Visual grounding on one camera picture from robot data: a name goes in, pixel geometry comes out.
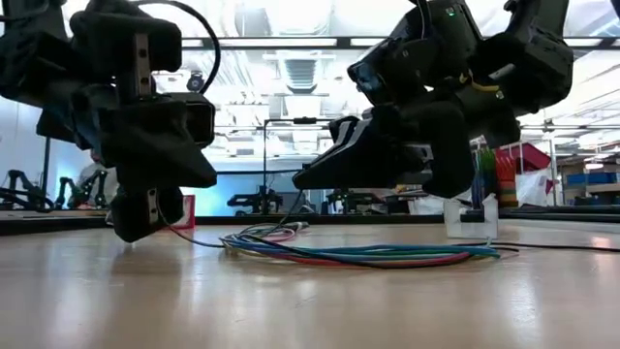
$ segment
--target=white ceiling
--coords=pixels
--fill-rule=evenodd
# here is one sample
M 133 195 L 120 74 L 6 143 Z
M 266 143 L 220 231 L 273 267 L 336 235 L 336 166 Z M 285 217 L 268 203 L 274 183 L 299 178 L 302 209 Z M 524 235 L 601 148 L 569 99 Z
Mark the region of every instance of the white ceiling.
M 306 36 L 385 36 L 412 5 L 407 0 L 182 0 L 204 14 L 221 37 Z M 65 5 L 67 18 L 82 9 L 86 0 L 72 0 Z M 484 35 L 505 28 L 510 19 L 503 11 L 504 0 L 470 0 L 468 4 Z M 205 37 L 206 32 L 190 16 L 166 6 L 144 7 L 153 16 L 179 25 L 184 37 Z M 609 0 L 572 0 L 565 29 L 566 36 L 620 36 L 618 19 Z M 362 54 L 361 50 L 324 51 L 225 51 L 223 64 L 214 85 L 206 96 L 221 106 L 219 126 L 260 125 L 267 118 L 294 116 L 337 117 L 357 114 L 368 102 L 346 76 L 346 68 Z M 556 124 L 620 124 L 620 52 L 577 52 L 574 86 L 570 97 L 537 115 L 522 118 L 525 124 L 541 124 L 553 119 Z M 317 84 L 315 95 L 322 97 L 278 97 L 291 94 L 287 85 L 291 74 L 286 62 L 313 59 Z M 212 63 L 212 52 L 185 52 L 183 69 L 159 76 L 163 91 L 184 91 L 190 71 L 205 76 Z M 256 131 L 221 128 L 227 139 L 219 137 L 213 153 L 234 154 L 238 148 L 255 149 L 262 154 L 262 137 Z M 539 142 L 540 131 L 524 133 L 524 139 Z M 601 143 L 620 141 L 620 132 L 596 133 L 562 131 L 563 147 L 591 148 Z M 270 154 L 304 154 L 322 151 L 325 131 L 281 131 L 270 134 Z

